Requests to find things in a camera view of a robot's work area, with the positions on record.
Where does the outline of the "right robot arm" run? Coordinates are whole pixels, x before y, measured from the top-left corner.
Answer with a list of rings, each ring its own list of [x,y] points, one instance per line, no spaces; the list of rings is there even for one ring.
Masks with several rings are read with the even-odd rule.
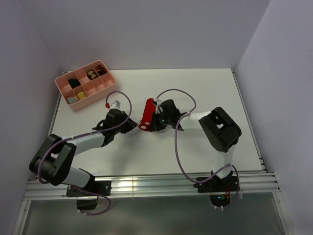
[[[235,145],[238,143],[242,131],[237,123],[221,108],[204,113],[181,113],[172,99],[160,101],[154,99],[152,104],[156,107],[152,112],[152,121],[149,130],[156,132],[171,126],[174,130],[174,150],[178,166],[189,181],[203,184],[212,181],[212,187],[221,191],[228,186],[228,176],[235,170],[232,158]],[[202,130],[208,142],[216,151],[212,175],[205,180],[196,181],[184,171],[178,153],[178,132],[188,129]]]

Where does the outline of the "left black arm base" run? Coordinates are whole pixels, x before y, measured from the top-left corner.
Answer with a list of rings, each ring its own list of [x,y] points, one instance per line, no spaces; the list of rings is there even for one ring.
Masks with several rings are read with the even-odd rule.
[[[110,180],[105,181],[93,181],[88,183],[84,188],[69,185],[67,187],[67,197],[75,197],[77,210],[84,215],[100,215],[107,212],[112,202],[108,198],[111,193],[112,182]],[[100,212],[93,212],[98,205],[99,199],[104,198],[107,200],[107,207]]]

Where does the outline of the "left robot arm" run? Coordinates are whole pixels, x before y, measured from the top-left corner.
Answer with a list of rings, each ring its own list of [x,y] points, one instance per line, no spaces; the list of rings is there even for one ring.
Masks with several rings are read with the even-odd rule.
[[[76,155],[85,151],[108,145],[115,135],[126,134],[137,127],[137,123],[119,109],[110,109],[106,118],[92,130],[75,137],[62,138],[55,134],[46,137],[45,141],[31,160],[29,170],[39,179],[57,186],[69,184],[78,187],[83,195],[95,191],[94,176],[82,169],[73,168]]]

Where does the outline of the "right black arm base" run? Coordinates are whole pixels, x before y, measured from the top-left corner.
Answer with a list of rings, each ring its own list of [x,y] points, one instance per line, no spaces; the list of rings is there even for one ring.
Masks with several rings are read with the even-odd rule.
[[[238,197],[240,191],[239,178],[233,176],[233,171],[225,178],[220,179],[218,176],[214,176],[205,183],[194,184],[193,187],[198,190],[198,193],[209,193],[213,208],[221,211],[234,202],[235,199],[232,200],[231,193],[235,192],[235,196]]]

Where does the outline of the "red Santa sock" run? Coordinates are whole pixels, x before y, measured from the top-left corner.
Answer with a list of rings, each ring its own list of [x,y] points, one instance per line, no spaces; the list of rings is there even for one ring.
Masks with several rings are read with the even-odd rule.
[[[149,132],[149,127],[153,119],[153,113],[156,111],[156,105],[154,104],[153,98],[148,98],[146,100],[145,108],[143,111],[142,119],[139,122],[139,129]]]

